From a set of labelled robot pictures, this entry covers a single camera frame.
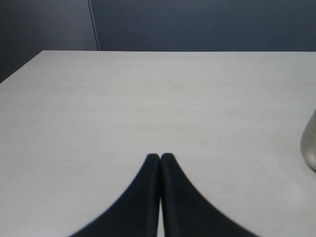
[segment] silver object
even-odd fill
[[[316,111],[305,127],[300,147],[305,162],[316,170]]]

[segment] gray wall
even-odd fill
[[[91,3],[101,50],[316,50],[316,0]]]
[[[96,50],[88,0],[0,0],[0,82],[42,50]]]

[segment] table surface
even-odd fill
[[[316,53],[41,52],[0,84],[0,236],[70,235],[165,152],[254,233],[314,236],[315,77]]]

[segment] white table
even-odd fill
[[[0,84],[0,236],[70,235],[164,152],[249,230],[314,236],[315,102],[315,53],[44,51]]]

